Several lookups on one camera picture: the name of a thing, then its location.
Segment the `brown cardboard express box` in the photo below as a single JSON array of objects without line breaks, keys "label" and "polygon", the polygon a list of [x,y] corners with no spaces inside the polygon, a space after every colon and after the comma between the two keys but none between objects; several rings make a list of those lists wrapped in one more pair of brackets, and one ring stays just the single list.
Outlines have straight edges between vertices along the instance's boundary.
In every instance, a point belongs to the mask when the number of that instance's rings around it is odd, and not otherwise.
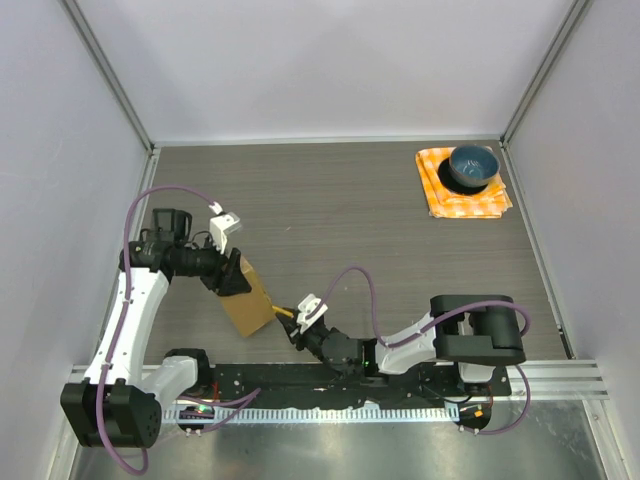
[{"label": "brown cardboard express box", "polygon": [[240,271],[248,281],[251,291],[220,298],[231,322],[243,337],[249,337],[275,319],[269,297],[253,266],[242,257]]}]

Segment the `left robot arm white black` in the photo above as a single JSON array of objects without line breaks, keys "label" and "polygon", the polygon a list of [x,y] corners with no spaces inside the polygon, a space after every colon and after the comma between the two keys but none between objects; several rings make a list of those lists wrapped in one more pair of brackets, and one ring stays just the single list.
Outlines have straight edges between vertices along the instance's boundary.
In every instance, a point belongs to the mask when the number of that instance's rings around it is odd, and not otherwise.
[{"label": "left robot arm white black", "polygon": [[79,382],[63,387],[60,403],[83,447],[109,440],[118,448],[149,448],[159,436],[161,414],[180,395],[205,397],[213,385],[202,349],[175,348],[149,376],[144,354],[157,311],[172,279],[196,277],[220,297],[248,293],[241,252],[228,248],[239,218],[211,208],[205,242],[191,239],[192,216],[156,209],[150,227],[129,242],[120,256],[118,293],[101,344]]}]

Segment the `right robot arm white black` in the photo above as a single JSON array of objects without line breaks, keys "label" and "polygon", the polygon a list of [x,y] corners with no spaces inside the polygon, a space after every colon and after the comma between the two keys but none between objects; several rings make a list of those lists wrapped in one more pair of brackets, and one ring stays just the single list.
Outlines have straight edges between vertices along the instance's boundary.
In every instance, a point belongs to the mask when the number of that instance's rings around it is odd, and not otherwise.
[{"label": "right robot arm white black", "polygon": [[309,295],[296,310],[281,310],[276,318],[297,350],[308,351],[341,380],[414,377],[441,393],[446,389],[436,384],[429,369],[446,362],[457,391],[485,395],[498,369],[526,360],[523,337],[531,316],[509,296],[438,295],[421,320],[396,334],[370,339],[327,327],[327,311],[318,297]]}]

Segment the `yellow utility knife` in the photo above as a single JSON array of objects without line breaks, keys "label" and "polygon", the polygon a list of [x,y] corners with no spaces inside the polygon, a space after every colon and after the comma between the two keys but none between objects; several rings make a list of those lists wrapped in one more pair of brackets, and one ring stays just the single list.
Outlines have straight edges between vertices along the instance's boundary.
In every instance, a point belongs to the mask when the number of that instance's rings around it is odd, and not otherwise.
[{"label": "yellow utility knife", "polygon": [[286,316],[286,317],[288,317],[288,318],[294,318],[294,317],[295,317],[294,312],[292,312],[292,311],[290,311],[290,310],[287,310],[287,309],[285,309],[285,308],[282,308],[282,307],[276,306],[276,305],[272,305],[272,310],[273,310],[276,314],[281,314],[281,315],[284,315],[284,316]]}]

